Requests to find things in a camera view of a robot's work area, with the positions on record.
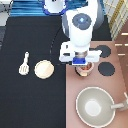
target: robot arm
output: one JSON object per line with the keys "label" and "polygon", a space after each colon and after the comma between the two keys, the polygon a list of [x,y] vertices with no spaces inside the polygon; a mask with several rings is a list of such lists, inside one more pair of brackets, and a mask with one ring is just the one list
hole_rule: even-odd
{"label": "robot arm", "polygon": [[69,10],[62,16],[63,32],[70,41],[61,45],[61,62],[71,61],[72,65],[83,66],[99,61],[101,51],[89,51],[92,31],[103,22],[103,16],[98,16],[102,12],[99,6],[99,0],[88,0],[88,6]]}

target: white spoon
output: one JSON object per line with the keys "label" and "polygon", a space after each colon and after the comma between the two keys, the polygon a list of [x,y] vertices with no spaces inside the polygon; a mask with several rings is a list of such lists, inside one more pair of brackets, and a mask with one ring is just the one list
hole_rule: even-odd
{"label": "white spoon", "polygon": [[27,65],[27,63],[28,63],[28,57],[29,57],[29,53],[26,52],[25,53],[24,62],[23,62],[23,64],[19,68],[19,73],[21,75],[27,75],[28,72],[29,72],[29,66]]}

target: blue object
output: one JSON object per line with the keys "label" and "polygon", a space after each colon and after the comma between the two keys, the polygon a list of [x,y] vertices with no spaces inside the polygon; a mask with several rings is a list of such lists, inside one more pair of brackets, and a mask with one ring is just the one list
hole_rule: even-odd
{"label": "blue object", "polygon": [[73,58],[73,61],[72,61],[72,64],[76,64],[76,65],[84,65],[86,63],[86,60],[85,60],[85,58],[76,58],[76,57],[74,57]]}
{"label": "blue object", "polygon": [[[12,10],[10,11],[11,17],[16,16],[49,16],[42,10],[42,1],[44,0],[13,0]],[[67,9],[73,10],[82,6],[87,6],[86,0],[65,0],[68,4]],[[103,0],[100,0],[104,14],[105,8]]]}

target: ceramic cup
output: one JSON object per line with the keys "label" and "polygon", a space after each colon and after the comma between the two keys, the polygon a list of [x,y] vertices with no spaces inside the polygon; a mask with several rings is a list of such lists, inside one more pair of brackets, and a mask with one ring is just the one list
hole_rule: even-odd
{"label": "ceramic cup", "polygon": [[81,76],[88,76],[91,74],[93,68],[94,68],[94,63],[89,63],[86,67],[86,69],[82,69],[82,67],[76,67],[76,71],[81,75]]}

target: background wall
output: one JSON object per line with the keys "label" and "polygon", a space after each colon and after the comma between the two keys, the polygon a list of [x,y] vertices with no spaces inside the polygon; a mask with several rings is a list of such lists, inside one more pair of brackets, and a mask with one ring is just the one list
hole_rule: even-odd
{"label": "background wall", "polygon": [[128,19],[128,0],[103,0],[112,39],[117,38]]}

